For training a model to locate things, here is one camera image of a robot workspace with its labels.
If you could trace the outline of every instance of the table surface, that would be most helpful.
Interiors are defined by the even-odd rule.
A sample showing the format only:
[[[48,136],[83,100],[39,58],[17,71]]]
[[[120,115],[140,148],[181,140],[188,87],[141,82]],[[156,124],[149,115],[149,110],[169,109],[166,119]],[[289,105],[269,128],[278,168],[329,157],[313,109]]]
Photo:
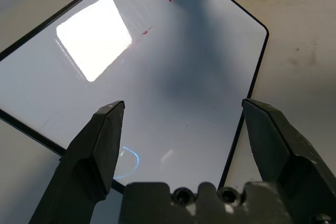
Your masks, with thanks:
[[[0,107],[67,148],[125,101],[121,184],[219,185],[267,31],[232,0],[83,0],[0,62]]]
[[[336,174],[335,0],[236,0],[270,30],[253,98],[280,109]],[[25,0],[0,17],[3,50],[71,0]],[[260,180],[245,126],[227,178]]]

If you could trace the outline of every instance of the black screw head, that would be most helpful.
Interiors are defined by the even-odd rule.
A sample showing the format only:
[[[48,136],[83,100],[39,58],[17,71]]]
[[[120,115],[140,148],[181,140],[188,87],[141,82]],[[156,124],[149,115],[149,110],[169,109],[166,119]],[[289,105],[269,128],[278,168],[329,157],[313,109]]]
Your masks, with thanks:
[[[188,188],[181,187],[175,190],[172,199],[176,204],[186,206],[195,201],[195,195]]]
[[[316,215],[311,218],[313,224],[334,224],[330,216],[325,214]]]
[[[238,206],[240,204],[240,194],[233,188],[220,188],[217,192],[217,195],[223,202],[227,204],[231,204],[234,206]]]

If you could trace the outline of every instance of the whiteboard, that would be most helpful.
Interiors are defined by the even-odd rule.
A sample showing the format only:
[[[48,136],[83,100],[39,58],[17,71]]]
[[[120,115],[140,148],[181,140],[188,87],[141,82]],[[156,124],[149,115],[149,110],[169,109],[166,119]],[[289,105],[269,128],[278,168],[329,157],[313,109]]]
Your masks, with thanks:
[[[83,0],[0,62],[0,108],[67,148],[124,100],[115,180],[218,186],[266,38],[232,0]]]

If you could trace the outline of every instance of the screw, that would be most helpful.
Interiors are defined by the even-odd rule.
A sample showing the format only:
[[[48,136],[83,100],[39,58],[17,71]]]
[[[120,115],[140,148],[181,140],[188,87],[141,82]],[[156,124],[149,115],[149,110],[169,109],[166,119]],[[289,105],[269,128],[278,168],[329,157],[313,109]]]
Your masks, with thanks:
[[[314,224],[334,224],[335,223],[331,220],[330,216],[325,215],[325,214],[316,215],[313,218],[311,218],[311,220]]]

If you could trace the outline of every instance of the white board surface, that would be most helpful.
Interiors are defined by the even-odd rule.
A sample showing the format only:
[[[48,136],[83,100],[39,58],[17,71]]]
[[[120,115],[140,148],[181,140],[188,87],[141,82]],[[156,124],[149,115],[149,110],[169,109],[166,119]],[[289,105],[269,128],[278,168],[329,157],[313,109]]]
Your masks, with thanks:
[[[83,0],[0,62],[0,107],[67,148],[124,100],[117,181],[217,186],[266,35],[231,0]]]

